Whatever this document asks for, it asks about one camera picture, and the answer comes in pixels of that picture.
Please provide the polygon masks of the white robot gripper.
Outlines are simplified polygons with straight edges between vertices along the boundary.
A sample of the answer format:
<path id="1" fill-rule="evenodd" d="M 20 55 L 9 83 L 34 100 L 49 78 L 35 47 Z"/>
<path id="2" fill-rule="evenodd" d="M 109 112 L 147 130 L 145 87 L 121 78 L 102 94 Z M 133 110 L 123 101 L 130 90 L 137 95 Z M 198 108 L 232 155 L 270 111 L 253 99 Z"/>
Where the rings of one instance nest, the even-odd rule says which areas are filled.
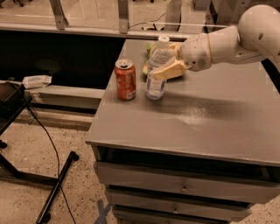
<path id="1" fill-rule="evenodd" d="M 165 64 L 151 70 L 151 77 L 155 80 L 168 80 L 184 74 L 187 65 L 192 71 L 206 70 L 212 65 L 212 56 L 209 48 L 209 37 L 200 33 L 189 37 L 183 44 L 170 43 L 168 46 L 172 57 Z"/>

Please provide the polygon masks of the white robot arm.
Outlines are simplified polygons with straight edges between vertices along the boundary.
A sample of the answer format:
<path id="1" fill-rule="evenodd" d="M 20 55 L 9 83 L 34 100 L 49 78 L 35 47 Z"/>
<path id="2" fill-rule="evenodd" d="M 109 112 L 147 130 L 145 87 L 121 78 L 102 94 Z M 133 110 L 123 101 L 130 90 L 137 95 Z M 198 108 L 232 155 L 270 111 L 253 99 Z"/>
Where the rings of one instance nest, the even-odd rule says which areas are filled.
<path id="1" fill-rule="evenodd" d="M 187 38 L 175 55 L 150 71 L 167 80 L 186 70 L 206 70 L 213 64 L 248 64 L 260 61 L 276 88 L 280 88 L 280 12 L 266 4 L 246 10 L 237 25 Z"/>

